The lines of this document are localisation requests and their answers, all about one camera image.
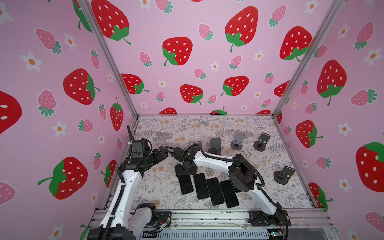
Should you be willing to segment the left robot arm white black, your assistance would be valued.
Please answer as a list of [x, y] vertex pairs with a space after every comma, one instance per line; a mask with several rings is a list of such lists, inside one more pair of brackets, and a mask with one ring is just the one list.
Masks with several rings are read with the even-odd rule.
[[131, 209], [144, 172], [167, 157], [164, 147], [147, 155], [129, 152], [129, 157], [117, 168], [119, 185], [113, 201], [99, 227], [90, 229], [88, 240], [136, 240], [146, 225], [157, 222], [155, 204], [141, 204], [133, 214]]

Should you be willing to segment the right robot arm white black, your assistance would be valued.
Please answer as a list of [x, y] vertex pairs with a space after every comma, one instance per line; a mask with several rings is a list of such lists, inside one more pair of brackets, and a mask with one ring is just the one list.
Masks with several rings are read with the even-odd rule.
[[236, 154], [234, 157], [225, 157], [210, 154], [203, 151], [198, 144], [193, 144], [186, 150], [166, 146], [166, 150], [182, 164], [185, 174], [195, 173], [198, 167], [227, 174], [233, 187], [248, 193], [258, 203], [267, 221], [273, 219], [284, 227], [290, 226], [288, 213], [267, 194], [264, 190], [265, 181], [262, 175], [244, 156]]

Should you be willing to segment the black phone wood stand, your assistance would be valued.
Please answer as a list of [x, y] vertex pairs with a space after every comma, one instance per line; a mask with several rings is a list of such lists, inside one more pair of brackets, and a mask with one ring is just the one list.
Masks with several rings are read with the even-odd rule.
[[220, 187], [228, 208], [239, 206], [239, 201], [234, 190], [233, 184], [230, 180], [220, 182]]

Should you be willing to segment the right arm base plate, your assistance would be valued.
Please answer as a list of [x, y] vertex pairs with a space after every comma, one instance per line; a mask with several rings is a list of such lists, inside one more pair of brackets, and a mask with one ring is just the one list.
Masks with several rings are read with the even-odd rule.
[[253, 227], [290, 227], [291, 221], [287, 211], [277, 210], [274, 215], [263, 211], [249, 211], [249, 220]]

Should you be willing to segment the reflective phone blue edge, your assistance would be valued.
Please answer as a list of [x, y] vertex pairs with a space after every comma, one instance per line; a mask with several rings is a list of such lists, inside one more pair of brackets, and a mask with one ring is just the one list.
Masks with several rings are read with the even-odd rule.
[[194, 187], [193, 187], [190, 175], [179, 176], [179, 184], [180, 184], [182, 195], [186, 195], [194, 191]]

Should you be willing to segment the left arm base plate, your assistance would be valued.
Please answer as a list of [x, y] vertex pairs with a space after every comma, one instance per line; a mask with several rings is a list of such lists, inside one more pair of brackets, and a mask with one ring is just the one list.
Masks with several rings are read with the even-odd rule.
[[160, 211], [157, 212], [157, 217], [155, 220], [150, 221], [145, 228], [156, 229], [161, 225], [166, 224], [166, 228], [171, 226], [172, 222], [172, 212], [169, 211]]

